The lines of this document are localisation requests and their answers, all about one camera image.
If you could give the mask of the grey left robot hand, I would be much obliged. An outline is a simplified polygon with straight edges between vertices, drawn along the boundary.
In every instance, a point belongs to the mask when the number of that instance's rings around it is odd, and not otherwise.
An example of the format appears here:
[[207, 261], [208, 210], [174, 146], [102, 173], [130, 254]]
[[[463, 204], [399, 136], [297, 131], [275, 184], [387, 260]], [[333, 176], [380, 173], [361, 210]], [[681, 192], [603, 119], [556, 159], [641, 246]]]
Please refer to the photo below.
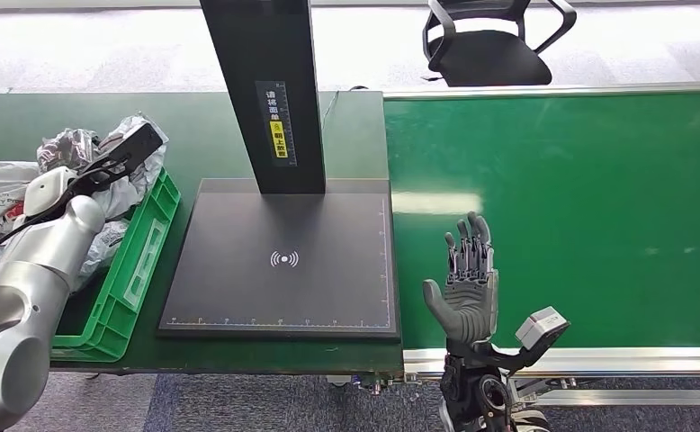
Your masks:
[[162, 144], [149, 123], [108, 140], [99, 139], [91, 130], [67, 128], [52, 139], [44, 139], [36, 157], [42, 173], [57, 167], [75, 171], [72, 193], [91, 195], [131, 175]]

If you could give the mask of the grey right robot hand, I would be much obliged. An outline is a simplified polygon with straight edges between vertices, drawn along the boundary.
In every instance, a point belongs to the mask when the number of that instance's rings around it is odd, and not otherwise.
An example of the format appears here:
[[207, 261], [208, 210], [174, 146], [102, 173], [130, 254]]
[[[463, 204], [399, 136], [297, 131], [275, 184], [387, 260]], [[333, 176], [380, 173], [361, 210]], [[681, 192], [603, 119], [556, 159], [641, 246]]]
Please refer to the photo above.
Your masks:
[[498, 322], [498, 270], [489, 225], [474, 211], [456, 224], [459, 238], [444, 234], [447, 245], [445, 286], [422, 283], [424, 302], [445, 335], [467, 345], [487, 343]]

